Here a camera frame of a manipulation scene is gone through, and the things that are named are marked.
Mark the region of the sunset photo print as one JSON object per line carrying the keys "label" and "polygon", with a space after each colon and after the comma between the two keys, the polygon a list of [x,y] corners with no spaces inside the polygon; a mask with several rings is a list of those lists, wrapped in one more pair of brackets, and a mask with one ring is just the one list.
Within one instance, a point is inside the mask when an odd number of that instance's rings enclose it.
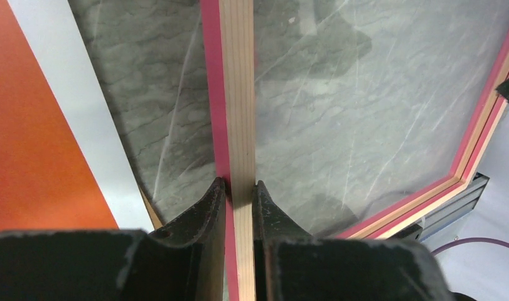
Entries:
{"label": "sunset photo print", "polygon": [[0,231],[154,228],[67,1],[0,1]]}

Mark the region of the pink picture frame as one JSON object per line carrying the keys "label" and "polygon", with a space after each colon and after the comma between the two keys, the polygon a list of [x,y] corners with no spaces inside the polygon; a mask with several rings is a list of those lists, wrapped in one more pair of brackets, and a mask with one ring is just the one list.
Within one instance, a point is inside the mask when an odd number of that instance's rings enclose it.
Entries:
{"label": "pink picture frame", "polygon": [[504,110],[509,1],[202,1],[231,300],[254,186],[307,230],[386,238],[465,189]]}

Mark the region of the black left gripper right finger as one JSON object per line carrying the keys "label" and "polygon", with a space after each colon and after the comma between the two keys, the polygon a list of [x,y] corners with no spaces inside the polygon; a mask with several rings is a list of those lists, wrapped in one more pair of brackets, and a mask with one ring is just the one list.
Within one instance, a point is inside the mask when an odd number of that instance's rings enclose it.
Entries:
{"label": "black left gripper right finger", "polygon": [[414,240],[316,238],[253,191],[257,300],[455,300],[437,261]]}

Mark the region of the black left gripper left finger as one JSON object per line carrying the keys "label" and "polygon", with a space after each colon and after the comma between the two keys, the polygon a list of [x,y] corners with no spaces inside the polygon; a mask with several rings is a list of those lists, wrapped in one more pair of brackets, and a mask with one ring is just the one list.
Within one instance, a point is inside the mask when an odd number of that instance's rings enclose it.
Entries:
{"label": "black left gripper left finger", "polygon": [[0,232],[0,300],[221,300],[225,182],[165,226]]}

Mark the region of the brown cardboard backing board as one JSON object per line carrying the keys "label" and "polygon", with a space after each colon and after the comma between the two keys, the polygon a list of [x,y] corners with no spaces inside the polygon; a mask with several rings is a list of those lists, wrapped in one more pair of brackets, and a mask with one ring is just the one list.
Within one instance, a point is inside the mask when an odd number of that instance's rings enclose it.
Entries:
{"label": "brown cardboard backing board", "polygon": [[148,200],[147,196],[145,195],[145,192],[142,189],[139,189],[139,190],[140,190],[142,200],[144,202],[144,205],[146,207],[147,213],[151,219],[151,223],[152,223],[154,229],[157,230],[157,229],[163,227],[163,222],[161,221],[161,219],[160,219],[159,215],[157,214],[156,210],[154,209],[153,205],[151,204],[151,202]]}

